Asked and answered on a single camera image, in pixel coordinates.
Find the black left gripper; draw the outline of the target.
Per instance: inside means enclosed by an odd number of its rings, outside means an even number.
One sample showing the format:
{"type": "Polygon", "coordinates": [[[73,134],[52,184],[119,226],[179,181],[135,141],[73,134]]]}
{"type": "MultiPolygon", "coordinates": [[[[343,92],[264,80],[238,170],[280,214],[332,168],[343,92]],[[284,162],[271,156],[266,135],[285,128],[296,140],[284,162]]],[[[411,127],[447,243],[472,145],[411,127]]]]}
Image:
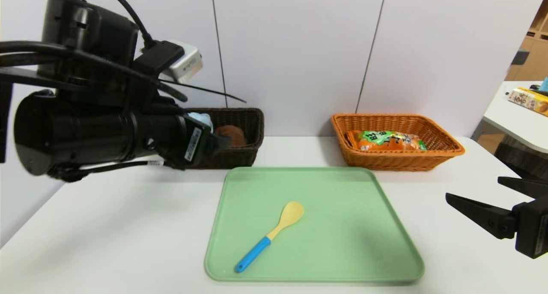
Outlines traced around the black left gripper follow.
{"type": "Polygon", "coordinates": [[[135,157],[158,155],[166,166],[188,169],[205,156],[212,157],[232,145],[232,138],[210,134],[208,114],[146,115],[137,119],[135,157]]]}

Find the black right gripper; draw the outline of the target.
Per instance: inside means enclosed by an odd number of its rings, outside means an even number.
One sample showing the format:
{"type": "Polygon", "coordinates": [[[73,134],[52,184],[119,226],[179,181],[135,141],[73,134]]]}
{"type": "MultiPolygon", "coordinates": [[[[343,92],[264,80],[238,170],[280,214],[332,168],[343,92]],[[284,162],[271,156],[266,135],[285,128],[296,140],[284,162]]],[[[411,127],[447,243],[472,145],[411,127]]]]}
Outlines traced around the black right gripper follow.
{"type": "Polygon", "coordinates": [[[515,249],[531,259],[547,253],[548,183],[546,181],[498,177],[497,182],[535,200],[511,210],[446,193],[447,204],[497,239],[513,239],[515,249]]]}

